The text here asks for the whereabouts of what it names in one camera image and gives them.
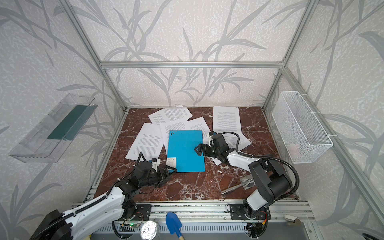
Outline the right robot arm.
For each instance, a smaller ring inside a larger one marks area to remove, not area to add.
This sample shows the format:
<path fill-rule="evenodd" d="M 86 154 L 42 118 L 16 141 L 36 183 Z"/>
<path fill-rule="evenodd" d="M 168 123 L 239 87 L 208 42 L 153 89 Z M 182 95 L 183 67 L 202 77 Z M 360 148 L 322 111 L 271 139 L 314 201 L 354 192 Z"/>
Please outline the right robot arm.
<path fill-rule="evenodd" d="M 195 147 L 199 156 L 214 158 L 251 173 L 257 189 L 243 201 L 245 213 L 250 218 L 262 208 L 293 195 L 299 188 L 300 176 L 291 164 L 272 156 L 240 151 L 240 136 L 237 133 L 210 132 L 209 139 L 209 144 Z"/>

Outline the teal folder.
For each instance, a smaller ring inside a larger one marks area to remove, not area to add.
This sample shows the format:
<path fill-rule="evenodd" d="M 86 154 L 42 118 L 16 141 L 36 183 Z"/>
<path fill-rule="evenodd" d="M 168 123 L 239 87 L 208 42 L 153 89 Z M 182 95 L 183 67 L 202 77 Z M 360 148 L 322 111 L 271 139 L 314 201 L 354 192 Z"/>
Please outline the teal folder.
<path fill-rule="evenodd" d="M 200 130 L 170 131 L 166 165 L 178 173 L 205 172 L 205 158 L 195 151 L 202 143 Z"/>

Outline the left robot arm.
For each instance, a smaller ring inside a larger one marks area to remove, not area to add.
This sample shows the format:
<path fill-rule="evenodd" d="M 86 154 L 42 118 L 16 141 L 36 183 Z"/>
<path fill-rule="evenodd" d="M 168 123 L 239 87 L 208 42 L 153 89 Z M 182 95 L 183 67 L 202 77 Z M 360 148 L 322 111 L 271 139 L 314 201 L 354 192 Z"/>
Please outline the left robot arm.
<path fill-rule="evenodd" d="M 137 213 L 134 197 L 142 188 L 160 188 L 177 169 L 170 166 L 153 168 L 148 161 L 137 162 L 126 176 L 117 180 L 104 194 L 81 206 L 60 213 L 50 212 L 31 236 L 32 240 L 83 240 L 96 230 L 122 217 Z"/>

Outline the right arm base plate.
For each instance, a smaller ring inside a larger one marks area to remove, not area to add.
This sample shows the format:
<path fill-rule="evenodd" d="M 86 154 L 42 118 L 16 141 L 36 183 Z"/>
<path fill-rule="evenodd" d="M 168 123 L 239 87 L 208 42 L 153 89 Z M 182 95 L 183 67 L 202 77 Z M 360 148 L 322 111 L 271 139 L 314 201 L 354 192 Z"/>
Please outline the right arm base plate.
<path fill-rule="evenodd" d="M 245 204 L 230 204 L 228 205 L 229 212 L 231 214 L 231 220 L 271 220 L 271 213 L 269 208 L 262 206 L 258 210 L 253 210 L 251 207 Z"/>

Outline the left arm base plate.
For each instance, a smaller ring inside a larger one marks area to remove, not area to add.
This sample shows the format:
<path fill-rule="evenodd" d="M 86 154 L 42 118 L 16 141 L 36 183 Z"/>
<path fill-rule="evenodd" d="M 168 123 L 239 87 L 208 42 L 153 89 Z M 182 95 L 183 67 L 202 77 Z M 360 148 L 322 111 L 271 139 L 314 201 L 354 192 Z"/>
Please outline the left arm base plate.
<path fill-rule="evenodd" d="M 139 204 L 125 210 L 123 217 L 129 221 L 147 221 L 149 220 L 152 205 Z"/>

